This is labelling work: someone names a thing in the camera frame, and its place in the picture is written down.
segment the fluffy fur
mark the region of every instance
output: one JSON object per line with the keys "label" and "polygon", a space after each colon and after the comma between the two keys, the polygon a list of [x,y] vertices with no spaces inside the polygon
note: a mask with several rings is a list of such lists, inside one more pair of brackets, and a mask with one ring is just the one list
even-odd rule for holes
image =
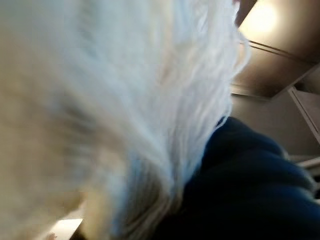
{"label": "fluffy fur", "polygon": [[174,213],[230,113],[237,7],[1,1],[0,239],[32,240],[83,201],[88,240],[147,239]]}

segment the ceiling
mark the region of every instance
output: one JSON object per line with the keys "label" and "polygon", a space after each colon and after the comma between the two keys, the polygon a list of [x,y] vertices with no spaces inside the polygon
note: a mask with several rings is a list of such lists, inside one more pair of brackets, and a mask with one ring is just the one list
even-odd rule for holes
{"label": "ceiling", "polygon": [[320,0],[242,0],[237,23],[252,57],[234,94],[272,98],[320,63]]}

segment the white dog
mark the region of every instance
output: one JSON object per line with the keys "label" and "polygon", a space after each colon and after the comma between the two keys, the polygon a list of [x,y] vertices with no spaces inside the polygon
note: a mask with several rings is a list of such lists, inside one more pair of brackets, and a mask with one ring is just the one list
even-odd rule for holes
{"label": "white dog", "polygon": [[0,239],[85,201],[88,240],[143,240],[230,113],[232,0],[0,1]]}

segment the dark blue sleeve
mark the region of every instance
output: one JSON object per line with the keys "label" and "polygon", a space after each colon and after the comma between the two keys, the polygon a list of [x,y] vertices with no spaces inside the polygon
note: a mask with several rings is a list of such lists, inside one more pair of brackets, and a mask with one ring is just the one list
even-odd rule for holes
{"label": "dark blue sleeve", "polygon": [[207,143],[180,212],[153,239],[320,240],[314,190],[278,144],[230,117]]}

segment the dark blue fabric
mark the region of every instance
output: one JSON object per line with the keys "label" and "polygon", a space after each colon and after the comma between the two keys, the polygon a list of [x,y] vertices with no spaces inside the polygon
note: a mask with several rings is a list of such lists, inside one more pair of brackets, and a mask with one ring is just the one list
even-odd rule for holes
{"label": "dark blue fabric", "polygon": [[208,141],[181,210],[152,239],[320,240],[314,190],[278,144],[230,117]]}

